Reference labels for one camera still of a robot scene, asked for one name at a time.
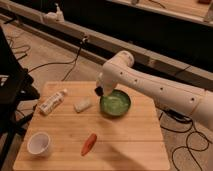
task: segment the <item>green bowl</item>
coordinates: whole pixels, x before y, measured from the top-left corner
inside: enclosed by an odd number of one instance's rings
[[[100,99],[101,111],[110,116],[122,116],[129,110],[131,100],[125,92],[113,90],[108,96],[102,96]]]

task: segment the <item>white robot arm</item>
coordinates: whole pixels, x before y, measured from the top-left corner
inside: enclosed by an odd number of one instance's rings
[[[133,64],[128,51],[120,51],[108,60],[97,80],[97,94],[107,95],[118,83],[123,84],[213,131],[213,92],[138,72],[131,68]]]

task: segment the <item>orange carrot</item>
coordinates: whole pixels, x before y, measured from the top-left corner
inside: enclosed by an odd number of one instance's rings
[[[84,143],[84,146],[81,150],[81,155],[84,156],[86,155],[94,146],[95,142],[97,140],[97,135],[96,134],[91,134],[89,136],[89,138],[86,140],[86,142]]]

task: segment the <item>small cup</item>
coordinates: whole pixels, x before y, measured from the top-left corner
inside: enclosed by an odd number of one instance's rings
[[[27,150],[34,156],[48,157],[51,154],[51,140],[46,132],[33,134],[27,143]]]

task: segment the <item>table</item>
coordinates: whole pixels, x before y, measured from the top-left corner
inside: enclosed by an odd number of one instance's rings
[[[99,97],[94,93],[95,82],[48,82],[38,105],[64,88],[68,89],[68,95],[51,114],[43,116],[38,108],[35,110],[14,171],[169,170],[152,99],[118,85],[117,89],[130,96],[132,105],[125,116],[109,119],[100,113]],[[84,97],[91,98],[93,106],[77,114],[73,104]],[[27,152],[27,141],[37,131],[47,132],[52,139],[53,152],[49,158],[34,158]],[[82,157],[81,148],[91,133],[96,133],[98,140]]]
[[[118,0],[120,2],[130,3],[131,0]],[[143,0],[139,1],[139,5],[148,5],[153,7],[162,8],[158,3],[162,4],[166,10],[174,11],[183,14],[194,15],[197,17],[204,18],[208,9],[209,4],[198,3],[198,0]]]

